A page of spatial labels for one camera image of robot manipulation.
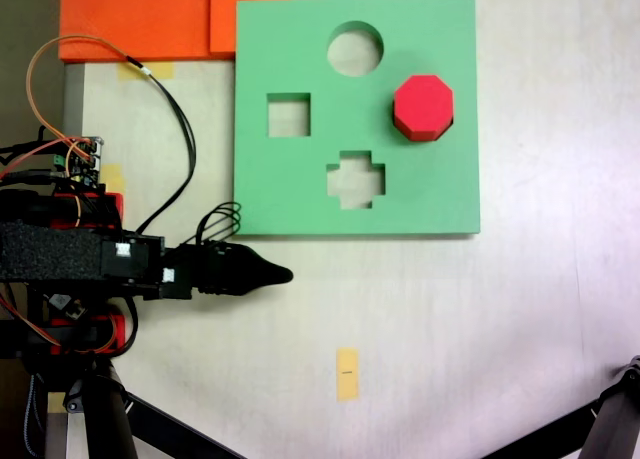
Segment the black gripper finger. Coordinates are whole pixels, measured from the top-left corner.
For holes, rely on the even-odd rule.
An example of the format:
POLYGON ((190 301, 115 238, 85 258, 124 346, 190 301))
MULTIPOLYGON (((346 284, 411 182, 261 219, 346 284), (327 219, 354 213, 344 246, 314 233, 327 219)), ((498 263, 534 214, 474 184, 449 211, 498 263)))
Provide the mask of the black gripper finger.
POLYGON ((223 270, 236 278, 293 278, 293 272, 261 257, 241 244, 227 244, 222 259, 223 270))
POLYGON ((229 276, 219 285, 219 294, 227 296, 244 296, 252 291, 281 284, 293 280, 292 273, 267 276, 229 276))

